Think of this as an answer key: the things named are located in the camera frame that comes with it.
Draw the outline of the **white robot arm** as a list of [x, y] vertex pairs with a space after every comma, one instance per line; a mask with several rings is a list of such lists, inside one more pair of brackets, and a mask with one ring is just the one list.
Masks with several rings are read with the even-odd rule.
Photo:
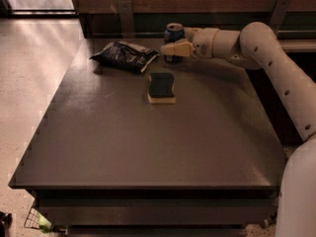
[[186, 28], [182, 38], [162, 45], [161, 52], [264, 69], [303, 140], [282, 175], [276, 237], [316, 237], [316, 84], [288, 57], [274, 31], [260, 22], [240, 31]]

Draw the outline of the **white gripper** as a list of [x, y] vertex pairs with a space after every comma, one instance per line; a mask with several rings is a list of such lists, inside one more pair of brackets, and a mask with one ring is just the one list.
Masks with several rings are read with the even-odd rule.
[[164, 44], [160, 47], [160, 51], [170, 56], [190, 57], [194, 53], [197, 57], [213, 58], [213, 43], [219, 29], [184, 27], [184, 31], [187, 40]]

